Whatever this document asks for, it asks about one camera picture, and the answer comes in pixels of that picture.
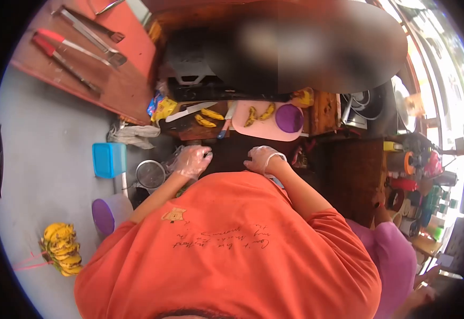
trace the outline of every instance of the hair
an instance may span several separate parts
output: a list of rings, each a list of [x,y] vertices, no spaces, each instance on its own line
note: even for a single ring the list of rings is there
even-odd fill
[[[154,319],[163,319],[169,316],[201,316],[207,319],[237,319],[235,316],[202,309],[177,309],[159,313]]]

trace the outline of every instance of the kitchen utensil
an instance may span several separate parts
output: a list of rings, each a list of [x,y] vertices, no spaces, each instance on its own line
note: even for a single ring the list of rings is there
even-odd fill
[[[227,111],[227,114],[225,115],[225,124],[223,124],[223,128],[220,131],[220,134],[218,134],[218,138],[222,139],[225,137],[225,134],[227,133],[227,130],[229,129],[230,122],[232,119],[232,116],[234,115],[235,108],[237,107],[237,101],[232,102],[232,106],[230,106],[229,110]]]
[[[138,164],[136,178],[145,188],[156,189],[165,182],[166,173],[160,163],[153,160],[146,160]]]
[[[268,118],[267,120],[259,121],[256,120],[251,126],[244,127],[244,123],[249,115],[250,106],[253,106],[257,109],[258,114],[262,114],[267,110],[270,102],[267,101],[257,101],[257,100],[239,100],[237,103],[237,108],[235,113],[232,116],[232,126],[235,131],[240,134],[266,138],[276,141],[293,141],[299,137],[301,134],[302,128],[294,133],[286,133],[276,125],[276,114]],[[276,108],[280,108],[286,103],[275,102]]]
[[[126,171],[126,145],[94,143],[92,145],[94,173],[102,178],[114,178]]]
[[[67,61],[57,52],[57,50],[55,50],[55,47],[52,46],[48,41],[37,34],[32,37],[32,41],[37,44],[39,48],[44,51],[44,53],[56,60],[61,66],[63,66],[75,78],[80,80],[84,85],[88,86],[94,92],[101,94],[101,89],[90,83],[88,80],[85,80],[78,72],[76,72],[74,68],[67,63]]]
[[[215,105],[217,102],[203,102],[203,103],[199,103],[197,105],[192,105],[192,106],[189,106],[186,108],[186,110],[184,111],[181,111],[181,112],[177,112],[173,115],[169,115],[166,119],[165,119],[165,122],[172,122],[173,120],[176,120],[178,118],[181,118],[183,116],[186,116],[188,114],[191,114],[191,113],[195,113],[195,112],[198,112],[200,111],[201,109],[205,109],[205,108],[208,108],[209,106],[213,106]]]
[[[96,228],[105,236],[114,232],[117,227],[133,213],[129,199],[122,194],[115,194],[92,202],[92,218]]]
[[[351,112],[351,105],[352,105],[352,94],[349,95],[347,106],[345,107],[344,112],[342,113],[342,123],[344,124],[347,122],[347,119],[349,118],[349,113]]]
[[[107,57],[108,62],[121,66],[126,63],[127,58],[120,53],[118,50],[110,47],[106,42],[99,38],[92,30],[90,30],[86,25],[84,25],[80,20],[73,16],[69,11],[66,10],[64,6],[61,6],[60,9],[56,12],[60,14],[67,22],[69,22],[74,29],[80,32],[85,36],[90,42],[92,42],[96,47],[103,51]]]
[[[278,108],[275,114],[276,125],[286,133],[294,133],[303,127],[303,114],[292,104]]]
[[[104,63],[107,66],[115,67],[114,65],[111,65],[110,62],[108,62],[107,60],[104,60],[100,56],[97,56],[97,55],[93,54],[92,52],[80,47],[76,43],[73,43],[73,42],[71,42],[69,40],[66,40],[63,36],[59,35],[56,32],[53,32],[53,31],[47,30],[47,29],[37,29],[37,33],[40,34],[40,35],[43,35],[44,37],[47,37],[47,38],[50,38],[50,39],[55,40],[57,42],[63,43],[63,44],[65,44],[66,46],[68,46],[70,48],[73,48],[73,49],[76,49],[76,50],[78,50],[78,51],[80,51],[82,53],[85,53],[89,57],[92,57],[92,58],[94,58],[94,59],[96,59],[98,61],[101,61],[102,63]]]
[[[109,9],[112,9],[114,8],[115,6],[123,3],[124,0],[117,0],[117,1],[114,1],[110,4],[108,4],[106,7],[104,7],[104,9],[100,10],[100,11],[97,11],[96,9],[94,9],[94,6],[92,5],[92,0],[87,0],[87,3],[88,3],[88,6],[90,7],[90,9],[92,10],[92,12],[94,12],[95,15],[100,15],[106,11],[108,11]]]
[[[126,37],[122,33],[112,31],[112,30],[108,29],[107,27],[102,26],[101,24],[99,24],[99,23],[95,22],[94,20],[88,18],[86,15],[83,15],[83,14],[81,14],[81,13],[75,11],[75,10],[72,10],[72,9],[69,9],[69,8],[66,8],[66,10],[70,14],[72,14],[73,16],[78,18],[80,21],[84,21],[84,22],[88,23],[89,26],[96,29],[97,31],[100,31],[100,32],[106,34],[115,43],[119,43],[120,41],[122,41]]]

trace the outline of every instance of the plastic glove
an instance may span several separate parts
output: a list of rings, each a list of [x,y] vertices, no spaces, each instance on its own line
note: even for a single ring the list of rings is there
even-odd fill
[[[185,146],[175,160],[174,173],[197,180],[213,159],[213,153],[208,146]]]
[[[278,152],[272,147],[263,145],[263,146],[256,146],[248,152],[248,157],[251,157],[251,161],[244,161],[244,166],[247,169],[254,171],[255,173],[259,173],[264,175],[267,178],[273,178],[273,175],[266,174],[266,168],[269,164],[269,160],[271,157],[279,155],[281,156],[284,161],[287,162],[287,157],[284,154]]]

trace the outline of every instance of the pink shirt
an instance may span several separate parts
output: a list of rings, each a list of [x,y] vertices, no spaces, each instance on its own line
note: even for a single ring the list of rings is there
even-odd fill
[[[385,221],[371,230],[346,219],[358,236],[381,277],[382,291],[375,319],[389,318],[413,290],[416,253],[397,226]]]

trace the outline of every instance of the hand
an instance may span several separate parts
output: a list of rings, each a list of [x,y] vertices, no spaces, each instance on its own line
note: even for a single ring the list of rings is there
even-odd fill
[[[174,173],[197,180],[213,159],[210,150],[208,146],[185,146],[175,160]]]
[[[287,161],[284,154],[269,146],[256,146],[248,152],[251,161],[244,161],[247,169],[266,177],[276,171],[276,167]]]
[[[381,206],[384,206],[385,202],[385,194],[382,192],[382,190],[379,189],[379,187],[376,188],[376,194],[374,195],[374,197],[372,197],[372,206],[374,206],[376,203],[379,203]]]
[[[439,276],[439,270],[441,270],[441,265],[434,266],[425,274],[423,274],[425,276],[425,282],[431,283],[436,277]]]

